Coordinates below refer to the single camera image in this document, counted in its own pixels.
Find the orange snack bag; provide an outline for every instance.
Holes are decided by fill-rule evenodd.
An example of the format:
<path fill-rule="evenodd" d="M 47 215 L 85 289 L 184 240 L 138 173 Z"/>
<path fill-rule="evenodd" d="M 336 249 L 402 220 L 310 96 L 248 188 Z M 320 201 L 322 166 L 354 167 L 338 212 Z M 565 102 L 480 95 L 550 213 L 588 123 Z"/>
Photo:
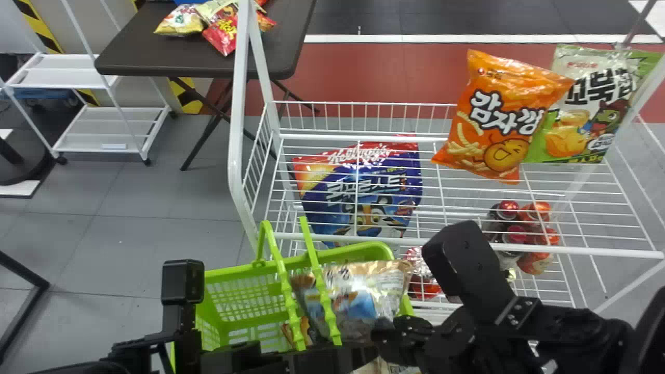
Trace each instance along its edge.
<path fill-rule="evenodd" d="M 573 79 L 473 49 L 467 60 L 471 79 L 432 162 L 517 184 L 531 135 Z"/>

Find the white wire shelf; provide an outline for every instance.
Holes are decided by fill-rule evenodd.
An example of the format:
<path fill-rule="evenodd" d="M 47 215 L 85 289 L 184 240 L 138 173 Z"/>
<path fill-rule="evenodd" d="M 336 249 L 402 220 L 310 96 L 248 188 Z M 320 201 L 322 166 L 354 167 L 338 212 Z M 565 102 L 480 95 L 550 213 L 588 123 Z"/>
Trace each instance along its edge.
<path fill-rule="evenodd" d="M 53 149 L 58 152 L 147 152 L 164 123 L 169 107 L 122 108 L 127 122 L 140 141 L 137 149 L 132 135 L 116 108 L 85 105 L 70 123 Z"/>
<path fill-rule="evenodd" d="M 358 222 L 359 218 L 365 222 L 368 220 L 362 211 L 351 210 L 335 213 L 350 218 L 352 228 L 346 235 L 315 234 L 313 230 L 313 239 L 342 245 L 380 240 L 400 257 L 406 249 L 426 243 L 448 224 L 473 220 L 483 226 L 483 223 L 491 222 L 487 213 L 502 200 L 514 200 L 522 209 L 529 203 L 548 202 L 550 219 L 537 222 L 537 225 L 541 231 L 554 229 L 560 238 L 558 246 L 491 245 L 495 250 L 553 254 L 554 263 L 543 275 L 534 277 L 518 270 L 513 289 L 519 295 L 573 307 L 604 305 L 613 292 L 621 289 L 619 285 L 606 284 L 603 267 L 614 269 L 617 264 L 645 261 L 651 261 L 653 265 L 656 260 L 664 258 L 665 240 L 654 240 L 650 234 L 654 230 L 665 233 L 665 224 L 618 147 L 610 150 L 600 164 L 521 164 L 519 183 L 509 185 L 430 162 L 448 137 L 450 119 L 455 113 L 453 104 L 275 102 L 278 106 L 286 105 L 285 116 L 278 124 L 269 124 L 265 113 L 261 117 L 257 140 L 251 147 L 249 160 L 244 163 L 242 188 L 249 214 L 255 221 L 266 219 L 272 223 L 285 255 L 289 252 L 288 255 L 292 256 L 299 248 L 304 248 L 299 245 L 302 240 L 299 217 L 322 213 L 308 212 L 302 204 L 301 191 L 291 172 L 295 157 L 359 147 L 364 142 L 416 142 L 422 197 L 401 238 L 355 235 L 357 224 L 353 222 Z M 303 104 L 316 106 L 320 114 L 313 115 Z M 646 127 L 642 122 L 635 125 Z M 271 144 L 277 154 L 276 162 L 266 151 L 266 144 Z M 372 167 L 373 172 L 380 169 L 381 166 Z M 350 180 L 352 182 L 346 183 L 348 188 L 344 189 L 343 195 L 353 203 L 357 201 L 358 182 L 356 178 Z M 637 183 L 630 187 L 629 194 L 622 185 L 626 181 Z M 643 202 L 637 208 L 634 205 L 636 199 Z M 375 205 L 385 208 L 391 203 Z M 645 212 L 651 214 L 646 222 L 642 217 Z M 378 216 L 379 222 L 387 217 L 386 214 L 373 214 Z M 317 245 L 320 249 L 326 248 L 322 242 Z M 440 295 L 414 300 L 414 306 L 418 313 L 439 317 L 445 317 L 457 307 Z"/>
<path fill-rule="evenodd" d="M 105 75 L 114 88 L 120 78 Z M 106 85 L 94 68 L 89 55 L 34 54 L 12 77 L 7 85 L 15 89 L 100 89 Z"/>

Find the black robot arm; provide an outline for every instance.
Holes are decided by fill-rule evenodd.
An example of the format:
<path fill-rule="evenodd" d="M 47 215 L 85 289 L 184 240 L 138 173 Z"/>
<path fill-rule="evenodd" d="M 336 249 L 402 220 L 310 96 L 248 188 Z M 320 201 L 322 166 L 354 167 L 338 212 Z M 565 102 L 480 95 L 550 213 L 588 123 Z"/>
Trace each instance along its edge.
<path fill-rule="evenodd" d="M 589 309 L 516 296 L 472 221 L 445 227 L 422 253 L 446 295 L 464 305 L 440 326 L 405 316 L 396 319 L 397 331 L 375 331 L 372 340 L 389 362 L 417 365 L 423 374 L 542 373 L 550 362 L 557 374 L 665 372 L 665 288 L 635 332 Z"/>

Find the snack bag in basket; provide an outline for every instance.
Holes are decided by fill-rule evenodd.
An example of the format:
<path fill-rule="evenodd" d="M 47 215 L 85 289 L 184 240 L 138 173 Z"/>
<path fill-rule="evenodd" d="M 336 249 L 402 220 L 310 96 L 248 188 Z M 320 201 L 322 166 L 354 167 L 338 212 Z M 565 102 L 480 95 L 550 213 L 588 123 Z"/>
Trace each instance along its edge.
<path fill-rule="evenodd" d="M 467 59 L 471 79 L 432 162 L 516 184 L 531 135 L 573 80 L 472 49 Z"/>
<path fill-rule="evenodd" d="M 294 157 L 294 175 L 312 231 L 401 238 L 422 196 L 419 157 L 418 143 L 402 142 L 363 142 Z"/>
<path fill-rule="evenodd" d="M 369 340 L 375 327 L 394 328 L 413 266 L 406 260 L 351 262 L 323 266 L 337 328 L 343 341 Z M 313 274 L 291 278 L 291 287 L 309 321 L 323 337 L 330 336 Z"/>
<path fill-rule="evenodd" d="M 155 34 L 186 37 L 203 31 L 201 17 L 194 5 L 183 4 L 175 8 L 155 29 Z"/>
<path fill-rule="evenodd" d="M 633 93 L 660 53 L 557 45 L 552 70 L 575 80 L 549 111 L 525 162 L 601 162 Z"/>

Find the green shopping basket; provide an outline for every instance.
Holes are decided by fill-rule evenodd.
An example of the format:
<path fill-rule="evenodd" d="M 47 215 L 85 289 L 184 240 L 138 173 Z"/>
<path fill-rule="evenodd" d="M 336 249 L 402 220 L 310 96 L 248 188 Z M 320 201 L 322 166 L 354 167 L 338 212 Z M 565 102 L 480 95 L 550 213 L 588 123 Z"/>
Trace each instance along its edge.
<path fill-rule="evenodd" d="M 331 338 L 336 345 L 341 345 L 331 301 L 325 291 L 321 264 L 392 260 L 392 251 L 382 242 L 317 251 L 305 217 L 301 217 L 301 226 L 306 254 L 283 258 L 270 222 L 263 221 L 259 229 L 256 259 L 251 264 L 205 272 L 205 297 L 202 303 L 196 305 L 196 328 L 201 331 L 203 349 L 213 350 L 223 345 L 260 340 L 262 352 L 289 351 L 293 348 L 281 331 L 281 326 L 288 322 L 296 349 L 305 350 L 300 328 L 303 311 L 293 299 L 289 284 L 289 274 L 294 270 L 312 271 L 316 276 Z M 264 244 L 269 246 L 272 260 L 264 260 Z M 413 314 L 407 295 L 402 298 L 400 314 Z"/>

